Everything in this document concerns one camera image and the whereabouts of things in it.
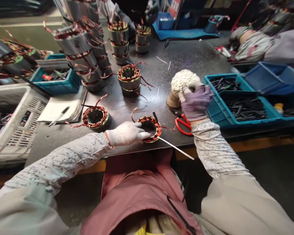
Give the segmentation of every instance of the worker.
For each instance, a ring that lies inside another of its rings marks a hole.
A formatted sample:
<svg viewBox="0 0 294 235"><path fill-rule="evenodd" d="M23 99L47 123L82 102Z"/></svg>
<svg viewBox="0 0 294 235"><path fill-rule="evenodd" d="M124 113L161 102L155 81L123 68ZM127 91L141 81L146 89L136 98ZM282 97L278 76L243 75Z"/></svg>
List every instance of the worker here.
<svg viewBox="0 0 294 235"><path fill-rule="evenodd" d="M231 34L229 41L240 42L238 53L235 55L237 61L263 60L294 67L294 29L270 37L261 31L239 27Z"/></svg>
<svg viewBox="0 0 294 235"><path fill-rule="evenodd" d="M141 21L151 26L160 10L160 0L127 0L116 3L111 0L97 0L97 4L99 11L109 19L109 22L126 22L130 36L135 35L135 24L142 24Z"/></svg>
<svg viewBox="0 0 294 235"><path fill-rule="evenodd" d="M125 122L61 146L7 181L0 189L0 235L294 234L294 222L207 118L212 96L209 86L199 84L180 94L198 157L213 178L200 215L183 200L184 188L170 167L172 149L161 149L107 158L99 205L78 227L62 222L54 196L65 181L112 148L149 136L140 123Z"/></svg>

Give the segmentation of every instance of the table surface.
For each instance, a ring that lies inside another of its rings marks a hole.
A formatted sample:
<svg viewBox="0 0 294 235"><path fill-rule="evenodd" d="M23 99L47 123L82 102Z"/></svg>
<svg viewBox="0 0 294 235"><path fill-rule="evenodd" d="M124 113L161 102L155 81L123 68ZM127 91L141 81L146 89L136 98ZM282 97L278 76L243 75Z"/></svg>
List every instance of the table surface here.
<svg viewBox="0 0 294 235"><path fill-rule="evenodd" d="M215 39L171 41L169 46L163 51L165 42L152 39L149 52L144 55L136 53L134 45L130 45L131 62L147 63L148 65L139 64L137 67L141 70L144 79L155 86L152 91L149 91L144 86L141 87L141 94L147 98L148 102L141 96L124 97L117 76L113 75L105 80L106 86L103 90L96 94L87 93L85 104L94 105L102 95L108 94L99 105L105 107L112 116L113 120L110 124L110 129L125 121L131 121L131 112L135 107L138 107L138 109L134 112L134 120L144 116L152 116L152 113L155 112L162 126L173 129L175 127L175 116L166 105L166 99L171 90L171 79L177 72L189 69L201 79L208 74L231 72L232 66L213 47L213 44L217 42ZM108 54L112 70L117 72L121 66L114 63L111 52ZM167 64L157 59L157 56L167 62ZM92 130L87 127L72 129L68 124L58 124L52 127L48 127L45 123L40 124L26 165L32 164L48 155L54 149L91 132ZM192 136L183 135L177 129L163 129L161 137L176 146L194 143ZM133 144L117 147L109 151L106 156L166 147L169 146L163 141L158 140L151 144Z"/></svg>

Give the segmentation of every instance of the red scissors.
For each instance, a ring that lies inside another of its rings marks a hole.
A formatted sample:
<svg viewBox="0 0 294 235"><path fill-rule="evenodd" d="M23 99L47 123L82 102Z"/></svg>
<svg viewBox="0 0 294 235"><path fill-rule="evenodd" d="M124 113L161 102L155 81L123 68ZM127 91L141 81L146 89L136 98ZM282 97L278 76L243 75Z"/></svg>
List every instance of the red scissors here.
<svg viewBox="0 0 294 235"><path fill-rule="evenodd" d="M190 122L186 119L185 115L182 114L182 113L179 113L179 112L175 111L174 109L171 109L171 108L170 108L170 110L171 110L171 112L172 112L174 115L177 116L177 118L175 119L175 125L176 125L177 129L178 129L181 133L183 133L184 135L193 135L193 134L191 133L191 131L192 131L191 124L190 124ZM184 130L180 127L180 123L183 124L184 126L186 126L188 129L190 129L190 133L184 131Z"/></svg>

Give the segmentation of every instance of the notepad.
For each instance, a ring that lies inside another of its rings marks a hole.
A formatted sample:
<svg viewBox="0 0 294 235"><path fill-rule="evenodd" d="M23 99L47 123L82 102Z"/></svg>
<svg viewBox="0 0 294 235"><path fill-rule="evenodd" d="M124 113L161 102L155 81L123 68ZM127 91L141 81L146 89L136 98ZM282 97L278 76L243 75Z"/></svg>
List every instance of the notepad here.
<svg viewBox="0 0 294 235"><path fill-rule="evenodd" d="M51 97L47 106L38 118L38 122L52 122L59 117L67 107L70 108L57 122L77 122L82 111L86 89L81 86L77 94L67 94Z"/></svg>

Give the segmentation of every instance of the blue mat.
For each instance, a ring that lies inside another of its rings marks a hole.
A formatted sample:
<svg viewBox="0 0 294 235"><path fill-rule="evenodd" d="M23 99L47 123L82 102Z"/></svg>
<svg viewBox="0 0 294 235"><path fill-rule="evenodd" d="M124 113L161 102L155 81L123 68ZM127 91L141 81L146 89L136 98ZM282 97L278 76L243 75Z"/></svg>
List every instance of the blue mat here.
<svg viewBox="0 0 294 235"><path fill-rule="evenodd" d="M205 33L203 29L184 29L184 30L159 30L156 23L153 24L153 27L159 37L159 39L196 39L201 37L215 37L218 38L219 34L209 34Z"/></svg>

